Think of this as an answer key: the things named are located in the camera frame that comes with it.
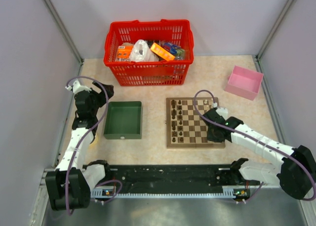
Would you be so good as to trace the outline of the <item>wooden chess board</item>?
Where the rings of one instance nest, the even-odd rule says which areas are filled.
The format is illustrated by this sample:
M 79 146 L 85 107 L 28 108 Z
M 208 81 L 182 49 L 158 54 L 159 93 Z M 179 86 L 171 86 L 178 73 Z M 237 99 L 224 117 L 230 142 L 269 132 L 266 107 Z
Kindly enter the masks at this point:
M 166 98 L 166 147 L 168 149 L 223 149 L 225 143 L 207 140 L 207 126 L 199 116 L 209 111 L 218 98 Z

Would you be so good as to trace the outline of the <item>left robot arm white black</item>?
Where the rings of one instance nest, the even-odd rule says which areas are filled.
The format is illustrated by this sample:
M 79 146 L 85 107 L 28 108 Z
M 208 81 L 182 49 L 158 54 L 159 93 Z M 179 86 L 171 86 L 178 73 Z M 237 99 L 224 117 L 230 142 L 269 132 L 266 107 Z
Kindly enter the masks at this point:
M 87 149 L 95 140 L 100 122 L 97 112 L 114 95 L 113 85 L 95 81 L 92 84 L 101 91 L 96 92 L 78 79 L 66 86 L 74 94 L 77 110 L 64 156 L 55 170 L 49 171 L 45 177 L 50 205 L 54 211 L 87 208 L 91 192 L 98 183 L 106 185 L 112 179 L 111 171 L 106 169 L 106 161 L 96 160 L 84 164 Z

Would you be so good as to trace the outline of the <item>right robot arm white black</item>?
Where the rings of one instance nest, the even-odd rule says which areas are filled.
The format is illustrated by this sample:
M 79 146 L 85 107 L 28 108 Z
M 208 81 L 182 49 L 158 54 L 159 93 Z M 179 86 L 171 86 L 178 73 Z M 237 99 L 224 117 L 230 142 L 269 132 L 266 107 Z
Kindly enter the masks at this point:
M 300 145 L 292 147 L 274 141 L 250 128 L 236 117 L 225 119 L 219 108 L 212 108 L 201 115 L 207 125 L 207 138 L 212 142 L 229 141 L 243 146 L 264 158 L 267 163 L 241 158 L 233 163 L 230 172 L 235 184 L 246 180 L 279 185 L 289 196 L 304 201 L 309 191 L 316 189 L 316 161 L 309 148 Z

